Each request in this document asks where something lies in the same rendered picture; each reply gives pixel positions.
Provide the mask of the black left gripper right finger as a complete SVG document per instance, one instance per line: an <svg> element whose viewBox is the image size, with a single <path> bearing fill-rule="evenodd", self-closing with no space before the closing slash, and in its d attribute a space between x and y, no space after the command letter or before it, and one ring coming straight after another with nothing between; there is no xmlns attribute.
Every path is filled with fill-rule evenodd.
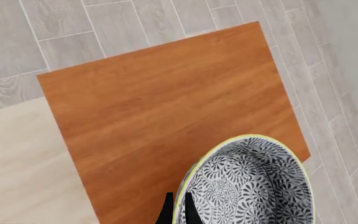
<svg viewBox="0 0 358 224"><path fill-rule="evenodd" d="M197 212L192 194L190 192L185 194L185 219L186 224L204 224Z"/></svg>

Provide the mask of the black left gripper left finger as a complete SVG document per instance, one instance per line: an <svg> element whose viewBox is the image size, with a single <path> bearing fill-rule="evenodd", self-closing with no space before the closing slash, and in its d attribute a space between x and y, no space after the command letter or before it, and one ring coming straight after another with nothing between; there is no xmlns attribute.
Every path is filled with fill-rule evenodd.
<svg viewBox="0 0 358 224"><path fill-rule="evenodd" d="M168 192L155 224L172 224L173 220L173 192Z"/></svg>

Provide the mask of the wooden cabinet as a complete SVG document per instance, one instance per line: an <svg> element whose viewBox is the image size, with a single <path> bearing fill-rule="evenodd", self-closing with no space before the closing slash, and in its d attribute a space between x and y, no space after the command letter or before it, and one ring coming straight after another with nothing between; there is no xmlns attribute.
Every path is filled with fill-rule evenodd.
<svg viewBox="0 0 358 224"><path fill-rule="evenodd" d="M258 22L38 80L100 224L154 224L188 169L236 136L310 156Z"/></svg>

